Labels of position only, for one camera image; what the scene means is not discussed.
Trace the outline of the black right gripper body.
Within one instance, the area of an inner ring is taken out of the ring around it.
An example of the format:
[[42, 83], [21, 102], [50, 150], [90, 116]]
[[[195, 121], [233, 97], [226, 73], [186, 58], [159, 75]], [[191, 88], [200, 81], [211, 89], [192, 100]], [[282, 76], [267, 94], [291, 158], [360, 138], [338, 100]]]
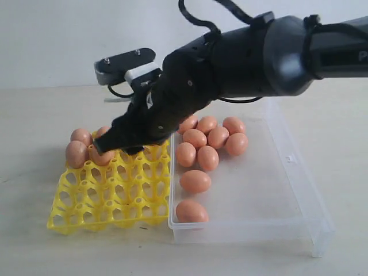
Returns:
[[112, 145], [129, 148], [158, 144], [214, 99], [216, 91], [206, 82], [171, 80], [162, 75], [149, 92], [129, 104], [124, 115], [113, 120]]

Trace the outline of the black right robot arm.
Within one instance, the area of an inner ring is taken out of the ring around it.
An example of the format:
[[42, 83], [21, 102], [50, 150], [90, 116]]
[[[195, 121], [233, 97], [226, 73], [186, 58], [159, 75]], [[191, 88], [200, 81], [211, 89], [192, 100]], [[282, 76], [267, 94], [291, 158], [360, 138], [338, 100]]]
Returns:
[[124, 78], [135, 90], [125, 114], [94, 140], [100, 154], [121, 149], [133, 155], [160, 145], [217, 99], [297, 96], [315, 80], [367, 77], [367, 18], [323, 25], [318, 16], [266, 13], [248, 27], [176, 49], [153, 75], [129, 76], [132, 68], [118, 56], [96, 66], [102, 83]]

